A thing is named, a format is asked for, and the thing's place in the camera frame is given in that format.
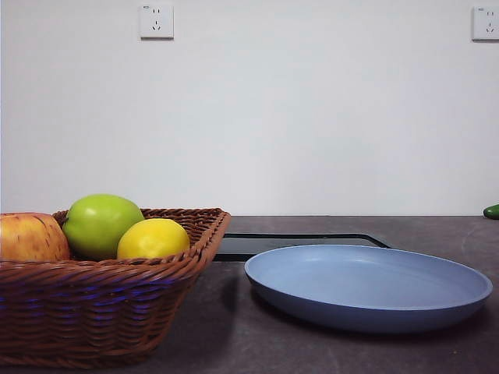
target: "plate rim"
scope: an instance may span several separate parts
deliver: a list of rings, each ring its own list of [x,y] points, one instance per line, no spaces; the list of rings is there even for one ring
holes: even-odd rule
[[[326,301],[322,301],[322,300],[317,300],[315,298],[307,298],[307,297],[303,297],[303,296],[298,296],[298,295],[290,294],[289,292],[280,291],[280,290],[278,290],[276,288],[273,288],[273,287],[271,287],[271,286],[269,286],[267,284],[264,284],[261,281],[258,281],[255,277],[253,277],[250,274],[249,266],[251,266],[251,263],[252,263],[253,259],[256,259],[257,257],[260,257],[260,256],[265,256],[269,252],[285,251],[285,250],[289,250],[289,249],[296,249],[296,248],[303,248],[303,247],[308,247],[308,248],[309,247],[354,247],[354,248],[368,248],[368,249],[376,249],[376,250],[384,250],[384,251],[394,251],[394,252],[403,252],[403,253],[409,253],[409,254],[417,255],[417,256],[424,256],[424,257],[431,258],[433,260],[445,261],[445,262],[448,262],[448,263],[450,263],[450,264],[452,264],[454,266],[459,266],[459,267],[465,268],[468,271],[471,271],[475,275],[477,275],[480,278],[482,278],[485,281],[485,283],[486,283],[487,286],[486,286],[485,291],[483,291],[479,296],[476,296],[474,298],[467,299],[464,302],[459,302],[459,303],[455,303],[455,304],[448,304],[448,305],[442,305],[442,306],[418,306],[418,307],[413,307],[413,306],[407,306],[407,307],[401,307],[401,306],[397,306],[397,307],[376,307],[376,306],[368,306],[368,305],[339,304],[337,302],[326,302]],[[482,302],[482,301],[486,300],[490,296],[490,294],[492,293],[492,290],[494,289],[492,281],[485,274],[483,274],[482,272],[480,272],[480,271],[478,271],[476,269],[473,269],[470,266],[466,266],[466,265],[464,265],[462,263],[457,263],[455,261],[452,261],[450,259],[445,259],[443,257],[438,257],[438,256],[433,256],[433,255],[427,255],[425,253],[407,251],[407,250],[404,250],[404,249],[381,248],[381,247],[375,247],[375,246],[372,246],[372,245],[348,245],[348,244],[345,244],[345,245],[343,245],[343,244],[289,245],[289,246],[286,246],[286,247],[271,249],[271,250],[268,250],[268,251],[265,251],[265,252],[262,252],[262,253],[258,253],[257,255],[255,255],[255,256],[251,257],[250,259],[248,259],[247,261],[245,261],[244,270],[245,270],[246,276],[250,280],[258,283],[261,286],[264,286],[264,287],[266,287],[266,288],[268,288],[268,289],[270,289],[272,291],[278,292],[278,293],[283,294],[283,295],[287,295],[287,296],[290,296],[290,297],[293,297],[293,298],[299,298],[299,299],[302,299],[302,300],[307,300],[309,302],[318,302],[318,303],[325,304],[325,305],[330,305],[330,306],[339,306],[339,307],[354,308],[354,309],[366,309],[366,310],[371,310],[371,311],[392,311],[392,312],[418,312],[418,311],[420,311],[420,312],[422,312],[422,311],[436,311],[436,310],[445,310],[445,309],[460,308],[460,307],[465,307],[467,305],[472,305],[472,304],[475,304],[477,302]]]

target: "green apple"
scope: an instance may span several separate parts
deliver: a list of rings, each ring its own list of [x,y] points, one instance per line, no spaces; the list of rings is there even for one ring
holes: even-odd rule
[[[115,259],[119,239],[144,217],[128,199],[98,193],[76,201],[65,218],[62,230],[69,247],[90,259]]]

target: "lemon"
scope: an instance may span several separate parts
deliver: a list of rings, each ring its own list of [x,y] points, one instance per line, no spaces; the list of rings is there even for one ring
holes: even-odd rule
[[[128,229],[118,243],[118,259],[167,257],[189,248],[187,231],[174,220],[150,218]]]

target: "dark countertop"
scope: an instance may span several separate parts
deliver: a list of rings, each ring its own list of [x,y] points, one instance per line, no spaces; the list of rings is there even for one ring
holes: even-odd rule
[[[484,217],[233,217],[229,232],[372,235],[392,248],[450,259],[487,275],[486,306],[445,330],[369,335],[305,323],[255,295],[242,262],[213,262],[146,362],[104,373],[493,373],[499,364],[499,221]],[[1,368],[2,373],[67,369]]]

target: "cucumber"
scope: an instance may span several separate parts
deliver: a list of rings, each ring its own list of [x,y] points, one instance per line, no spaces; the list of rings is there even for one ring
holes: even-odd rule
[[[483,215],[493,220],[499,220],[499,204],[485,208],[483,210]]]

